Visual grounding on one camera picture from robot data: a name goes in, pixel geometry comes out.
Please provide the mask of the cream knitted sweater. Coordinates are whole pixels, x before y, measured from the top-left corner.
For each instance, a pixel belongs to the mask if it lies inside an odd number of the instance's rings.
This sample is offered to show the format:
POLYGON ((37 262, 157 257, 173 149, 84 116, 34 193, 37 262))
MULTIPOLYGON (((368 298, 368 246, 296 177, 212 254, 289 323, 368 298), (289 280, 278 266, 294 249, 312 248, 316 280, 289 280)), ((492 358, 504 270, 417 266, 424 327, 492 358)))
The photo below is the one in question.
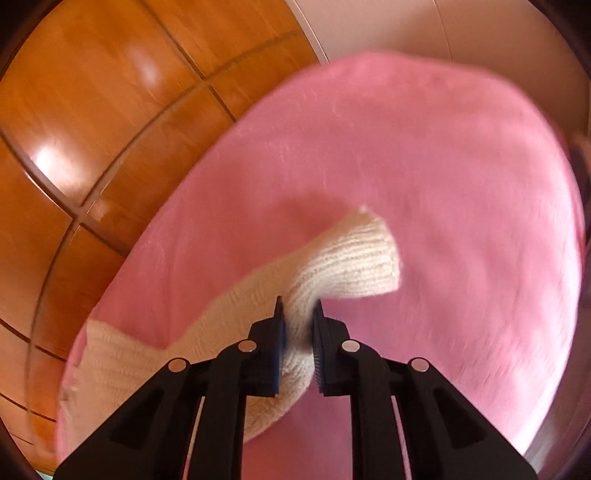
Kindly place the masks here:
POLYGON ((363 298, 396 291, 401 283, 398 247, 384 220, 362 208, 310 243, 257 268, 207 299, 197 281, 172 278, 156 262, 150 272, 128 261, 85 324, 80 362, 60 391, 57 445, 65 455, 77 448, 148 378, 173 357, 198 362, 242 340, 254 322, 283 299, 287 351, 280 366, 280 393, 250 400, 245 433, 250 440, 270 428, 297 403, 311 383, 311 316, 321 298, 363 298), (156 348, 124 330, 128 318, 144 327, 166 322, 163 308, 183 303, 189 323, 179 339, 156 348))

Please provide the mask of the pink bedspread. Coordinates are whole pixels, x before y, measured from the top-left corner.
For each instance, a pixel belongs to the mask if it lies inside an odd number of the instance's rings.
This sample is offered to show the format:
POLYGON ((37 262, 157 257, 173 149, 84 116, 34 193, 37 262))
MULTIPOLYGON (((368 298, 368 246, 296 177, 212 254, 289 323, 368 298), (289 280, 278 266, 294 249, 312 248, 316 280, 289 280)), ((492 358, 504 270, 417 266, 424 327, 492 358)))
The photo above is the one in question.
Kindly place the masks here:
MULTIPOLYGON (((571 350, 584 214, 562 142, 513 84, 394 53, 295 75, 204 155, 131 250, 207 299, 362 208, 386 222, 398 290, 321 298, 382 355, 428 359, 519 451, 548 413, 571 350)), ((187 329, 124 330, 164 348, 187 329)), ((249 479, 348 479, 349 404, 308 389, 246 440, 249 479)))

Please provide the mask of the glossy wooden wardrobe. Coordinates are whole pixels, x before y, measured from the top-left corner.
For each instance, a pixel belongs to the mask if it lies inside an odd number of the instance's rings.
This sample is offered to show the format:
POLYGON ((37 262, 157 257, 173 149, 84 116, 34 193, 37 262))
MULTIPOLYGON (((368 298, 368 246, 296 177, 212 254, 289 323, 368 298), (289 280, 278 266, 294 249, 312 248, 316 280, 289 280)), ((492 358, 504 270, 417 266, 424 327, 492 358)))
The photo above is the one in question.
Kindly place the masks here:
POLYGON ((74 339, 221 134, 315 63, 291 1, 1 5, 1 417, 52 473, 74 339))

